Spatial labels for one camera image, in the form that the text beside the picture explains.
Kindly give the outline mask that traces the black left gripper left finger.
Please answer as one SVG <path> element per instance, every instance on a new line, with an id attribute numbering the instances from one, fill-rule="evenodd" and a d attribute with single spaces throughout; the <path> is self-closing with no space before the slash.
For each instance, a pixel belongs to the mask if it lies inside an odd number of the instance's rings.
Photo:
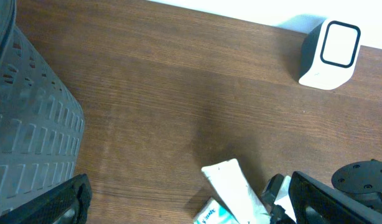
<path id="1" fill-rule="evenodd" d="M 79 174 L 0 216 L 0 223 L 85 224 L 92 200 L 90 181 Z"/>

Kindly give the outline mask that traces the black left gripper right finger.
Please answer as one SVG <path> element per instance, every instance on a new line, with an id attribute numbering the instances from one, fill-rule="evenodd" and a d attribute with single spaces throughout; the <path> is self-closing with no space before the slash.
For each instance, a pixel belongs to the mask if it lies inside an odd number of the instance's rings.
<path id="1" fill-rule="evenodd" d="M 296 223 L 382 224 L 381 213 L 300 171 L 292 174 L 289 197 Z"/>

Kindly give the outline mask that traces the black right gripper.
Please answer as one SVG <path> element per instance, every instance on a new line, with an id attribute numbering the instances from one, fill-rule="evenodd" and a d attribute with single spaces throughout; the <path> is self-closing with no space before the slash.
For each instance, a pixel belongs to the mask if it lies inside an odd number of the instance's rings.
<path id="1" fill-rule="evenodd" d="M 282 174 L 274 175 L 266 184 L 261 199 L 269 205 L 269 222 L 271 224 L 296 224 L 296 215 L 289 195 L 291 177 Z"/>

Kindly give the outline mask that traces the white cream tube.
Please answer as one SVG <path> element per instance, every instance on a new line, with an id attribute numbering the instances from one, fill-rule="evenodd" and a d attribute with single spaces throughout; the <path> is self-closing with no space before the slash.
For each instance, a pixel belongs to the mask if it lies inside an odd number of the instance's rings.
<path id="1" fill-rule="evenodd" d="M 236 159 L 201 168 L 238 223 L 264 224 L 270 215 L 246 180 Z"/>

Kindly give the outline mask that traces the teal tissue packet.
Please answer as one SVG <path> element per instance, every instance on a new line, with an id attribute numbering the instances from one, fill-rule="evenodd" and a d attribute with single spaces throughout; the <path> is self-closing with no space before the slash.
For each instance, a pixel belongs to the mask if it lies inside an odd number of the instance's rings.
<path id="1" fill-rule="evenodd" d="M 194 224 L 238 224 L 236 218 L 210 198 L 193 219 Z"/>

